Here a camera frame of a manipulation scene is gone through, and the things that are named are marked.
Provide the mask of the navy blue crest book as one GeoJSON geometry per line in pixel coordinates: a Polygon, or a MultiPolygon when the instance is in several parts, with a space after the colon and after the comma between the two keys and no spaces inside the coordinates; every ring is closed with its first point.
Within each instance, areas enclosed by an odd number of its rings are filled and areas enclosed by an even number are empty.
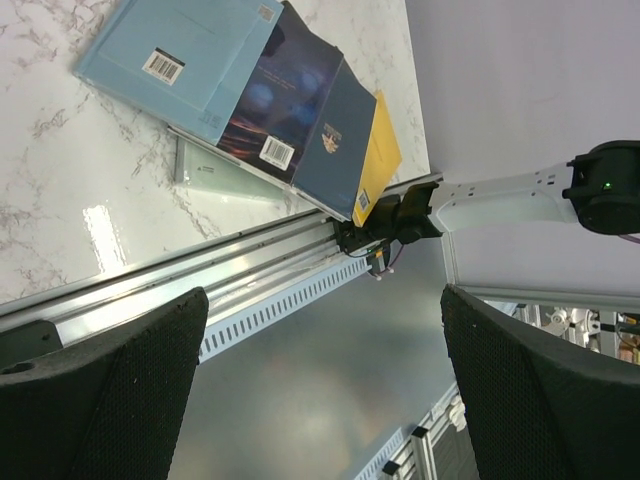
{"type": "Polygon", "coordinates": [[[295,191],[340,221],[352,218],[375,108],[343,62],[294,175],[295,191]]]}

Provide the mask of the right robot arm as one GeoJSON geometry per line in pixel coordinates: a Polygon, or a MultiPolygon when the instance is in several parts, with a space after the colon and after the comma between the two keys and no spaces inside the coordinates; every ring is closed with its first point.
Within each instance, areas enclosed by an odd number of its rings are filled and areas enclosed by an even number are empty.
{"type": "Polygon", "coordinates": [[[466,184],[425,182],[380,199],[364,225],[403,245],[493,224],[578,223],[608,236],[639,231],[639,143],[617,140],[570,162],[466,184]]]}

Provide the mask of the pale green thin file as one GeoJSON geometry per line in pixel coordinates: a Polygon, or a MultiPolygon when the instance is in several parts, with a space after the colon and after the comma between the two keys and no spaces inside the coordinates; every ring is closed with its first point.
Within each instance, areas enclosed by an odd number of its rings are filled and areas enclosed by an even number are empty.
{"type": "Polygon", "coordinates": [[[181,137],[176,142],[174,181],[181,187],[247,200],[284,199],[284,192],[277,186],[181,137]]]}

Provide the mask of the dark purple galaxy book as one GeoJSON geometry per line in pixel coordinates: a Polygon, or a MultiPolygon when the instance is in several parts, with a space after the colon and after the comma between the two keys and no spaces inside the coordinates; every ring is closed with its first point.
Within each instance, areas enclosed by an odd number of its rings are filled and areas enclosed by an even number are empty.
{"type": "Polygon", "coordinates": [[[217,148],[289,184],[344,55],[282,5],[217,148]]]}

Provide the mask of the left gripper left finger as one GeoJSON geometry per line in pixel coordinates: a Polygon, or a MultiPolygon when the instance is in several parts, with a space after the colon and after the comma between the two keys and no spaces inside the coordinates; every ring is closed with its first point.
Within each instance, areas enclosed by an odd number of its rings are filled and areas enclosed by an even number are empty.
{"type": "Polygon", "coordinates": [[[167,478],[208,308],[197,287],[71,346],[44,320],[3,331],[2,478],[167,478]]]}

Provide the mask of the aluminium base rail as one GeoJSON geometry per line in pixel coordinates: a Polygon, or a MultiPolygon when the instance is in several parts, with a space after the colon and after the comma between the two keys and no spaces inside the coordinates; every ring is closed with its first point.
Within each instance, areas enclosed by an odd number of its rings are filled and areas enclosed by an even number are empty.
{"type": "Polygon", "coordinates": [[[26,362],[135,320],[194,288],[203,289],[208,319],[337,258],[363,258],[386,270],[390,240],[314,210],[198,245],[155,263],[5,303],[1,364],[26,362]]]}

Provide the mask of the light blue book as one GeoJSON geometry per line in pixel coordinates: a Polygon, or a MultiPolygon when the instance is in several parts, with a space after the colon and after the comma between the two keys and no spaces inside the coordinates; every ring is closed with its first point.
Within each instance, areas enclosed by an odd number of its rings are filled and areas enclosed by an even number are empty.
{"type": "Polygon", "coordinates": [[[215,145],[283,10],[279,1],[122,1],[74,73],[215,145]]]}

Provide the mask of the yellow book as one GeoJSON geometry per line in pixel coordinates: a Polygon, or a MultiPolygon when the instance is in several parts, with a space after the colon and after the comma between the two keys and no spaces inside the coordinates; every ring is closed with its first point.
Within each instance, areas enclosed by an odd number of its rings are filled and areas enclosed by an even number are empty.
{"type": "Polygon", "coordinates": [[[364,226],[402,163],[401,150],[384,93],[378,90],[375,99],[376,108],[352,215],[356,227],[364,226]]]}

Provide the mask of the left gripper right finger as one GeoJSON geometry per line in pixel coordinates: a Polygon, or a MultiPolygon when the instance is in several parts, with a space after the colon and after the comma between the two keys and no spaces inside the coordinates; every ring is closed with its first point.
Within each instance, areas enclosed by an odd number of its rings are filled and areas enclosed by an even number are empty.
{"type": "Polygon", "coordinates": [[[639,368],[448,285],[448,356],[482,479],[636,479],[639,368]]]}

